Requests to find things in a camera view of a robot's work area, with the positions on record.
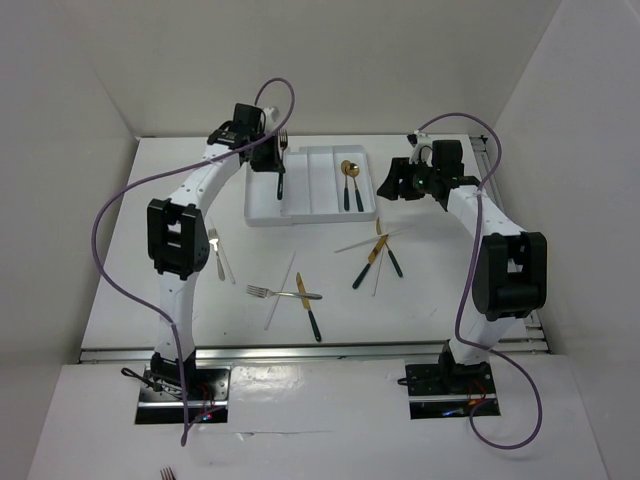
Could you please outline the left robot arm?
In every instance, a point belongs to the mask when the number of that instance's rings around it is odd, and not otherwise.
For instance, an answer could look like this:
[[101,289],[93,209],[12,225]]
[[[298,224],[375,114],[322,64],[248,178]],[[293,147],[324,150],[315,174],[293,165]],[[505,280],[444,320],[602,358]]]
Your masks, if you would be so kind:
[[193,305],[195,286],[211,253],[205,215],[224,184],[247,163],[257,172],[282,172],[275,130],[279,111],[238,103],[233,117],[207,138],[204,165],[166,199],[147,207],[147,246],[159,275],[159,308],[171,322],[159,330],[151,375],[176,399],[196,390]]

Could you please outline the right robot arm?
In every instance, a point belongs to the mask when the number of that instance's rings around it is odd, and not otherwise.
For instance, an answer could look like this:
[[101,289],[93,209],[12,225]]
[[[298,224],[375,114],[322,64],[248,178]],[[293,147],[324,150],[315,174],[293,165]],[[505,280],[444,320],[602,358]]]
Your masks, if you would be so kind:
[[387,200],[432,197],[473,239],[472,278],[463,288],[464,306],[474,314],[455,321],[454,337],[444,349],[447,361],[436,379],[448,392],[471,379],[470,367],[486,361],[517,320],[541,308],[547,291],[547,240],[514,223],[489,198],[481,180],[465,173],[459,140],[410,134],[408,157],[394,157],[377,190]]

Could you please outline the silver fork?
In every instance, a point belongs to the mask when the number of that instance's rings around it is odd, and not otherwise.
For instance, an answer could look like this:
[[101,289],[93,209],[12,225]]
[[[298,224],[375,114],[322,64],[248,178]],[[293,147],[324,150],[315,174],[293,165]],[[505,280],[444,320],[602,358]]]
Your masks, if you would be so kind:
[[273,291],[264,287],[247,285],[246,293],[257,298],[270,298],[270,297],[290,297],[301,300],[322,300],[323,296],[316,293],[307,292],[286,292],[286,291]]
[[215,254],[218,278],[220,281],[225,281],[226,276],[224,272],[224,266],[222,263],[220,250],[219,250],[219,235],[217,233],[217,230],[214,227],[208,230],[208,240]]

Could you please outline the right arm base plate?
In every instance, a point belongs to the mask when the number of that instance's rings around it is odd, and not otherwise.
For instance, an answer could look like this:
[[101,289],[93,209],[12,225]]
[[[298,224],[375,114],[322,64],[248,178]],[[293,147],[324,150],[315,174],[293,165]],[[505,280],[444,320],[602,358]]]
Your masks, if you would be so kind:
[[499,416],[500,407],[488,363],[457,376],[446,376],[436,364],[409,364],[397,380],[405,387],[412,420]]

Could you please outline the gold spoon green handle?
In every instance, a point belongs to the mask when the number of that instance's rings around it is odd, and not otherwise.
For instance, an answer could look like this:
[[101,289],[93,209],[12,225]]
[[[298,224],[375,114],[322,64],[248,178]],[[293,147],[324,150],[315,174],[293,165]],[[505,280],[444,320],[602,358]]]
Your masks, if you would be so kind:
[[359,173],[360,173],[359,166],[354,162],[350,162],[347,169],[347,174],[353,180],[357,209],[359,212],[363,212],[364,205],[363,205],[362,197],[360,194],[359,186],[357,183],[357,177]]
[[349,194],[350,169],[351,169],[351,162],[349,160],[343,160],[341,162],[341,172],[344,175],[343,208],[346,212],[350,211],[350,194]]

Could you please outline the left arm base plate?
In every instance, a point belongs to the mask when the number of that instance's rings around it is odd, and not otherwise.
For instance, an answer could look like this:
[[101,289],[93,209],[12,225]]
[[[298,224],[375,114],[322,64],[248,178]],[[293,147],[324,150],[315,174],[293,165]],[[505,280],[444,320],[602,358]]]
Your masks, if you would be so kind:
[[[154,379],[149,367],[142,374],[128,373],[140,381],[136,407],[136,425],[172,425],[183,422],[183,402],[178,385]],[[228,398],[231,369],[229,367],[202,369],[196,371],[194,383],[190,386],[188,418],[193,422],[216,424],[228,420]]]

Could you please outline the gold fork green handle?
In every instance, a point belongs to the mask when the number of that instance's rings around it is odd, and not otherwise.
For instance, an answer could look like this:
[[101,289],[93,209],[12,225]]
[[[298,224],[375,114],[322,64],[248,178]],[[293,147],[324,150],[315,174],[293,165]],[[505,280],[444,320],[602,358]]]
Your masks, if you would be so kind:
[[278,132],[278,146],[279,146],[279,158],[280,166],[278,171],[278,183],[277,183],[277,200],[282,201],[284,196],[284,175],[286,169],[284,167],[285,152],[289,145],[288,132],[285,129],[280,129]]
[[[383,228],[382,228],[382,223],[380,220],[380,217],[378,217],[376,219],[376,232],[378,235],[383,235]],[[385,244],[386,250],[388,252],[389,258],[391,260],[391,263],[396,271],[396,274],[398,275],[398,277],[403,278],[404,277],[404,273],[400,267],[400,264],[393,252],[393,250],[391,249],[391,247],[389,246],[388,242]]]

